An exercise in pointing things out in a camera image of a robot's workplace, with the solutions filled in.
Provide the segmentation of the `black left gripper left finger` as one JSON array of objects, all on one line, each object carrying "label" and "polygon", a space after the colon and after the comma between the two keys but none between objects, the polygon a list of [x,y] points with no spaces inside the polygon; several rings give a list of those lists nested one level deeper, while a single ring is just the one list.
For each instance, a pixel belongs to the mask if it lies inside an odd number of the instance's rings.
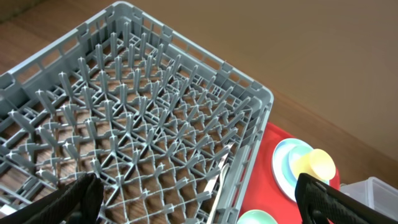
[{"label": "black left gripper left finger", "polygon": [[1,223],[54,224],[97,222],[104,185],[95,174],[84,174],[62,189],[1,219]]}]

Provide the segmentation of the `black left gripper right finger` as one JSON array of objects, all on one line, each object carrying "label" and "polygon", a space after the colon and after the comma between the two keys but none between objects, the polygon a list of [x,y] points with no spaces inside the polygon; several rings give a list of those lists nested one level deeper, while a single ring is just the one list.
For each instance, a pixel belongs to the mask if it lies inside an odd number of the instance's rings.
[{"label": "black left gripper right finger", "polygon": [[306,173],[298,177],[295,199],[303,224],[395,224],[395,220]]}]

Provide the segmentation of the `mint green bowl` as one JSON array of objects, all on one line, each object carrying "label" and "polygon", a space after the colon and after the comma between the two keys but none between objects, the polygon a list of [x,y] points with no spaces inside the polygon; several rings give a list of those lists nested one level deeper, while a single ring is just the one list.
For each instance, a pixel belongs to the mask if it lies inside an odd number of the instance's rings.
[{"label": "mint green bowl", "polygon": [[277,224],[277,221],[263,210],[249,210],[239,217],[236,224]]}]

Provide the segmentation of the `white plastic spoon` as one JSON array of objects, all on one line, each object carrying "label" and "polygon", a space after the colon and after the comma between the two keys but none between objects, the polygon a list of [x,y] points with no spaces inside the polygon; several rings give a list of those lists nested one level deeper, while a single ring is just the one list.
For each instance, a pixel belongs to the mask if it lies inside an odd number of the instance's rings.
[{"label": "white plastic spoon", "polygon": [[224,180],[225,180],[225,176],[226,176],[226,173],[227,173],[228,169],[229,169],[229,164],[226,164],[226,165],[224,165],[222,167],[221,174],[220,174],[220,186],[219,186],[218,192],[216,194],[215,201],[213,202],[213,206],[211,208],[211,212],[209,214],[209,217],[208,217],[208,220],[207,220],[206,224],[212,224],[213,223],[213,219],[214,219],[214,216],[216,214],[216,208],[217,208],[218,203],[220,201],[220,197],[221,197],[221,193],[222,193],[222,189],[223,189],[223,185],[224,185]]}]

